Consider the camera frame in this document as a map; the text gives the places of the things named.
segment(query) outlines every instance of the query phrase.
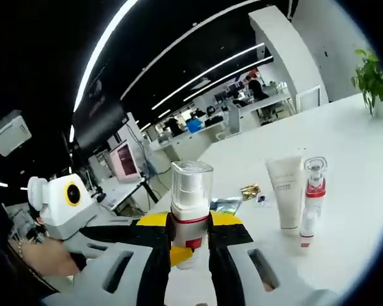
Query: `white table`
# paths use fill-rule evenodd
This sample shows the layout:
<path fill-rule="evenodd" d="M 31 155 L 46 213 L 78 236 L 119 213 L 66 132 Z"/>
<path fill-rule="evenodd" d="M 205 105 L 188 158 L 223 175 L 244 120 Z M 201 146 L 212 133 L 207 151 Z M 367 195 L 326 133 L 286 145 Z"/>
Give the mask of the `white table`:
<path fill-rule="evenodd" d="M 199 160 L 214 167 L 212 197 L 236 196 L 257 183 L 273 198 L 264 160 L 298 152 L 328 162 L 322 224 L 307 254 L 295 237 L 282 235 L 275 200 L 267 208 L 246 201 L 236 215 L 254 240 L 282 253 L 311 286 L 342 294 L 374 260 L 383 238 L 383 120 L 371 118 L 360 94 L 214 143 Z M 152 212 L 169 207 L 167 193 Z"/>
<path fill-rule="evenodd" d="M 140 186 L 144 186 L 146 192 L 149 193 L 152 200 L 157 202 L 157 197 L 146 184 L 146 179 L 144 177 L 129 183 L 121 183 L 116 177 L 112 177 L 110 179 L 104 180 L 100 185 L 103 189 L 103 192 L 105 192 L 107 195 L 105 199 L 100 202 L 100 205 L 108 208 L 111 211 L 114 211 L 119 206 L 119 204 L 129 198 Z"/>

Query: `red band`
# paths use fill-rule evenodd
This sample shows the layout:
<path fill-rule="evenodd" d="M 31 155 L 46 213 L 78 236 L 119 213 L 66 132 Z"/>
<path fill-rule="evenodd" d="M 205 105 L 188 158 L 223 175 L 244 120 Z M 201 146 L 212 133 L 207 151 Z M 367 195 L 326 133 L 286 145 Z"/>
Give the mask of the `red band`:
<path fill-rule="evenodd" d="M 180 223 L 180 224 L 190 224 L 190 223 L 197 223 L 197 222 L 201 222 L 201 221 L 205 221 L 209 218 L 209 214 L 206 215 L 205 217 L 201 217 L 201 218 L 198 218 L 198 219 L 192 219 L 192 220 L 180 220 L 178 219 L 174 214 L 173 212 L 171 213 L 173 219 L 177 222 L 177 223 Z"/>

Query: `camera lens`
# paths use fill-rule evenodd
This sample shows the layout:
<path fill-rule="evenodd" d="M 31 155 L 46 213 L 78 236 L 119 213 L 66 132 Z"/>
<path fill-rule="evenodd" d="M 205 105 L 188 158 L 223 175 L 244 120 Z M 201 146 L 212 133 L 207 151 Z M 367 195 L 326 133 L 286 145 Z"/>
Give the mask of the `camera lens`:
<path fill-rule="evenodd" d="M 77 204 L 79 202 L 80 192 L 76 185 L 69 185 L 66 193 L 71 203 Z"/>

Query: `black ceiling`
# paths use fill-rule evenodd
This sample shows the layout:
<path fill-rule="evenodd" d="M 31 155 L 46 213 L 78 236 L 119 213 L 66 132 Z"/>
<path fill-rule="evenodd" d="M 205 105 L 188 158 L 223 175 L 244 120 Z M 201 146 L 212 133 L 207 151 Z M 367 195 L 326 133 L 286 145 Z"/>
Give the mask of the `black ceiling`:
<path fill-rule="evenodd" d="M 0 180 L 25 186 L 31 175 L 48 177 L 70 164 L 68 137 L 73 104 L 92 51 L 122 0 L 15 1 L 0 6 L 0 118 L 22 110 L 33 137 L 9 157 L 0 156 Z M 102 71 L 103 88 L 119 98 L 137 75 L 174 40 L 238 0 L 139 0 L 112 33 L 89 83 Z M 248 12 L 289 0 L 261 0 L 234 10 L 189 35 L 133 86 L 123 105 L 141 123 L 179 107 L 185 89 L 155 112 L 151 107 L 216 63 L 255 44 Z M 256 60 L 255 52 L 207 76 L 216 80 Z"/>

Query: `white tube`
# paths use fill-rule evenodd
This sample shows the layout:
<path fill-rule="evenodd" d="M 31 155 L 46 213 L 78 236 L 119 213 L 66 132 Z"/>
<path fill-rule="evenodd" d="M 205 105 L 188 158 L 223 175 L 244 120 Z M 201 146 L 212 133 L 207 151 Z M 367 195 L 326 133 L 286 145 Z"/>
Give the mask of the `white tube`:
<path fill-rule="evenodd" d="M 302 157 L 267 160 L 266 167 L 276 195 L 281 229 L 295 229 L 301 212 Z"/>

